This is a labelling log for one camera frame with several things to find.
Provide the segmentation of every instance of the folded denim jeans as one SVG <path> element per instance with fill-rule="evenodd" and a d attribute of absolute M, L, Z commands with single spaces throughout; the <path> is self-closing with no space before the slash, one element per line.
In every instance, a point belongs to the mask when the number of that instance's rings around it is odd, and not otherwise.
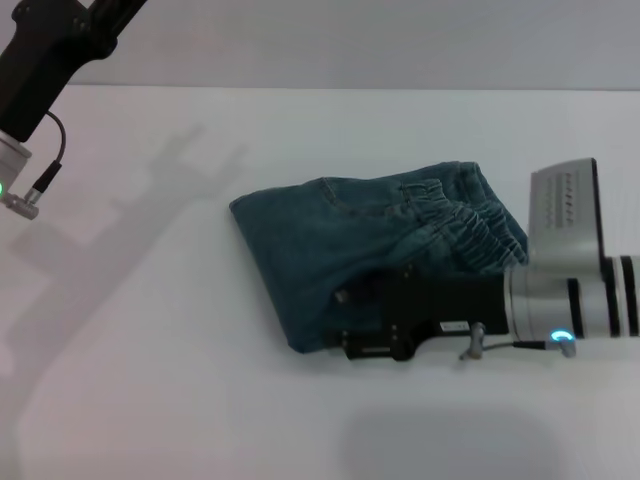
<path fill-rule="evenodd" d="M 411 263 L 422 275 L 492 274 L 527 261 L 527 237 L 475 163 L 389 177 L 320 178 L 245 195 L 230 209 L 291 348 L 324 348 L 327 330 L 376 332 L 379 303 L 335 292 Z"/>

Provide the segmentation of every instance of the white table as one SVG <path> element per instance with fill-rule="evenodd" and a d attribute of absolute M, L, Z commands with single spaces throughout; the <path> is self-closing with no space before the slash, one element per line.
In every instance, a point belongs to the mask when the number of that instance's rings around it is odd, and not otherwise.
<path fill-rule="evenodd" d="M 474 160 L 526 226 L 530 172 L 594 156 L 607 250 L 640 253 L 640 93 L 71 87 L 54 110 L 41 216 L 0 212 L 3 480 L 638 478 L 640 341 L 301 356 L 227 204 Z M 55 125 L 29 147 L 20 192 Z"/>

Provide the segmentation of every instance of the jeans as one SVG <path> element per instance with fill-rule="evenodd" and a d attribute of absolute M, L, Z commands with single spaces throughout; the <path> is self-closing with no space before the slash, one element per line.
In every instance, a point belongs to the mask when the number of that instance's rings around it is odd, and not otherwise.
<path fill-rule="evenodd" d="M 320 178 L 245 195 L 230 209 L 289 346 L 324 348 L 326 330 L 376 332 L 379 305 L 341 304 L 354 278 L 411 263 L 428 276 L 500 273 L 527 238 L 475 163 L 372 180 Z"/>

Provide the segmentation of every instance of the blue led light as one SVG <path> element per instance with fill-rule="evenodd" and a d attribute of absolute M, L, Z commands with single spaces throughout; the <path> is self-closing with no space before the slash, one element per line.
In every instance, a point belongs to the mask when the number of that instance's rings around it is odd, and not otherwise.
<path fill-rule="evenodd" d="M 573 336 L 573 333 L 566 330 L 554 330 L 551 332 L 551 340 L 554 342 L 573 342 L 575 339 L 576 338 Z"/>

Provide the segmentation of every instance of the label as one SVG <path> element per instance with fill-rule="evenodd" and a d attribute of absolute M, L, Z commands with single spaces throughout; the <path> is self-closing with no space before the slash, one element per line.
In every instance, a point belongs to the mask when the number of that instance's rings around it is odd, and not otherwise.
<path fill-rule="evenodd" d="M 469 322 L 440 322 L 443 332 L 468 332 Z"/>

